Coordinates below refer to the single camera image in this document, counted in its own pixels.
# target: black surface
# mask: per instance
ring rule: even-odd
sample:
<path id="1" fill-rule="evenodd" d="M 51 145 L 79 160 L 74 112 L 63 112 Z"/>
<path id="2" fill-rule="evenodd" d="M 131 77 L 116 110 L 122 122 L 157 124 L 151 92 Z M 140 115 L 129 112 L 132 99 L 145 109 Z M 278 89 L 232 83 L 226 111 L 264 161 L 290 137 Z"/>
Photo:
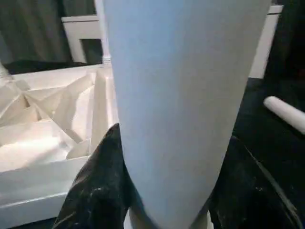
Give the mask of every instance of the black surface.
<path id="1" fill-rule="evenodd" d="M 249 79 L 212 198 L 216 229 L 303 228 L 305 137 L 263 106 L 270 95 L 305 110 L 304 82 Z"/>
<path id="2" fill-rule="evenodd" d="M 5 64 L 10 74 L 32 73 L 61 68 L 81 67 L 88 64 L 81 62 L 41 62 L 41 61 L 15 61 Z"/>

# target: white box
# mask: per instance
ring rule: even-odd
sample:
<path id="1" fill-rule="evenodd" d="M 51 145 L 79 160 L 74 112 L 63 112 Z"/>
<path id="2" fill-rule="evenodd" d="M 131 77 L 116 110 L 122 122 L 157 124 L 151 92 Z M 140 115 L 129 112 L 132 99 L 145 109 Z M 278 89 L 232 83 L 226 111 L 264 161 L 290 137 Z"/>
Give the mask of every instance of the white box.
<path id="1" fill-rule="evenodd" d="M 118 122 L 111 68 L 17 74 L 0 88 L 0 229 L 56 217 Z"/>

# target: dark curtain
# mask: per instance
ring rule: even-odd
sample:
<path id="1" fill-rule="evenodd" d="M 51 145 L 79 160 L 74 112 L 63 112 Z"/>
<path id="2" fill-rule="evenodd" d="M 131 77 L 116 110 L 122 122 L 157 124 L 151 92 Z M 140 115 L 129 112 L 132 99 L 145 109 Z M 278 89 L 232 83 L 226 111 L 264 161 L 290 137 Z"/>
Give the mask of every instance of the dark curtain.
<path id="1" fill-rule="evenodd" d="M 1 0 L 0 33 L 14 61 L 71 61 L 56 0 Z"/>
<path id="2" fill-rule="evenodd" d="M 302 16 L 301 4 L 304 0 L 276 0 L 277 4 L 284 5 L 278 21 L 268 64 L 265 80 L 290 78 L 288 58 L 293 45 L 297 23 Z"/>

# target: floor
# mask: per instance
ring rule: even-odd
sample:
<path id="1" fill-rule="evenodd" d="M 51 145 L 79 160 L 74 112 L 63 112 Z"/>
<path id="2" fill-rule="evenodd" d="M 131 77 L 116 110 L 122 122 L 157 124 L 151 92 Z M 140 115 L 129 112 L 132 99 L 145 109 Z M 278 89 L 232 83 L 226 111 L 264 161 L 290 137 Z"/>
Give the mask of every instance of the floor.
<path id="1" fill-rule="evenodd" d="M 55 218 L 47 219 L 39 222 L 29 223 L 20 227 L 14 227 L 11 229 L 51 229 L 54 224 Z"/>

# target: white rod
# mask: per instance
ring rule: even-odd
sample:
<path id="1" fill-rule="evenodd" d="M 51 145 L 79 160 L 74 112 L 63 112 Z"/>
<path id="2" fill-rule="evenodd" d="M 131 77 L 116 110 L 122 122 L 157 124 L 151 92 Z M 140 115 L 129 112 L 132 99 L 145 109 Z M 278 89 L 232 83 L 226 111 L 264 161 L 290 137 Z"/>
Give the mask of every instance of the white rod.
<path id="1" fill-rule="evenodd" d="M 215 186 L 269 7 L 104 1 L 124 160 L 159 228 L 189 228 Z"/>
<path id="2" fill-rule="evenodd" d="M 264 100 L 264 105 L 289 125 L 305 135 L 305 113 L 275 96 Z"/>

